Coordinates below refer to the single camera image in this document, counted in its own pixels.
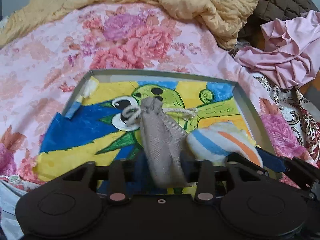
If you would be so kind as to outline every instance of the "gray pouch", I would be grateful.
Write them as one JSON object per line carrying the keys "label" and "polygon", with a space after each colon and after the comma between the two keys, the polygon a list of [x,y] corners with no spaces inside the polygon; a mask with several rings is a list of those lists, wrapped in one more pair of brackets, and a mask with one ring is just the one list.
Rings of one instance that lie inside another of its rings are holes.
{"label": "gray pouch", "polygon": [[160,188],[188,187],[180,163],[186,131],[162,110],[156,98],[141,101],[140,134],[151,176]]}

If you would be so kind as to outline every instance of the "black spot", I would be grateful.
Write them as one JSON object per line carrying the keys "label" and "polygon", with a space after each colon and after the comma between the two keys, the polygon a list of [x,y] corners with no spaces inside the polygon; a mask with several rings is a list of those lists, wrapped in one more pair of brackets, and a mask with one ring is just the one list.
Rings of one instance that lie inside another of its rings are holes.
{"label": "black spot", "polygon": [[161,88],[153,88],[153,89],[151,89],[151,92],[154,95],[161,95],[163,93],[163,90]]}
{"label": "black spot", "polygon": [[120,116],[120,119],[122,122],[127,121],[129,118],[124,117],[122,114]]}
{"label": "black spot", "polygon": [[163,101],[163,98],[162,97],[155,97],[156,99],[160,100],[160,101]]}
{"label": "black spot", "polygon": [[130,106],[131,103],[130,103],[129,100],[122,99],[122,100],[116,101],[116,102],[114,103],[114,105],[115,105],[115,108],[116,108],[116,109],[123,110],[123,109],[125,109],[127,106]]}

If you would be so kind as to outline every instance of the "crumpled pink fabric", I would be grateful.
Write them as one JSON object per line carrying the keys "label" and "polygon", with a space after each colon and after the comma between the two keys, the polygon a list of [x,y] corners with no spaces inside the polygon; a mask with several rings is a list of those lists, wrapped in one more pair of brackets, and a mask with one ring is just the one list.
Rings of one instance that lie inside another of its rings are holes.
{"label": "crumpled pink fabric", "polygon": [[265,51],[247,46],[235,60],[259,71],[281,88],[299,87],[315,78],[320,67],[320,13],[313,10],[301,17],[276,19],[261,25]]}

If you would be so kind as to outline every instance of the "green cartoon character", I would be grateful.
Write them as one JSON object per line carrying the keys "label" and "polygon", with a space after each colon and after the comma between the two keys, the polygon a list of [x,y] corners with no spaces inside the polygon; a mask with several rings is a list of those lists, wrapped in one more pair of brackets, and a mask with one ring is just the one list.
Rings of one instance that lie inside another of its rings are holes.
{"label": "green cartoon character", "polygon": [[[162,101],[163,108],[185,109],[185,105],[177,91],[154,84],[140,86],[133,91],[131,96],[117,97],[110,102],[101,104],[101,106],[115,107],[123,110],[129,105],[140,105],[141,101],[147,97],[155,97]],[[179,123],[180,126],[185,129],[187,133],[196,129],[199,121],[203,118],[239,114],[235,101],[232,98],[220,102],[214,102],[214,94],[208,89],[200,91],[199,98],[203,104],[196,107],[198,110],[197,116],[189,119],[188,121],[182,117],[182,113],[168,113],[177,123]],[[129,155],[130,159],[133,158],[138,151],[140,151],[141,139],[140,126],[138,123],[132,126],[127,126],[125,124],[126,119],[122,114],[105,116],[100,119],[100,121],[111,124],[121,131],[126,131],[126,133],[113,141],[107,147],[98,151],[96,154],[102,154],[129,145],[134,145],[135,147]]]}

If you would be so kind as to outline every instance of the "drawstring bag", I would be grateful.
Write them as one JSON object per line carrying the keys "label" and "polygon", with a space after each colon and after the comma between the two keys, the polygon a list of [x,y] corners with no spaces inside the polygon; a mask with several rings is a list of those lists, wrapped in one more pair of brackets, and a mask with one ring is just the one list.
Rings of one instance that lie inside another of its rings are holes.
{"label": "drawstring bag", "polygon": [[180,163],[180,152],[186,147],[186,131],[167,112],[196,115],[196,110],[162,109],[163,103],[152,97],[141,101],[141,106],[129,106],[123,116],[132,125],[140,120],[142,146],[151,176],[160,188],[188,187]]}

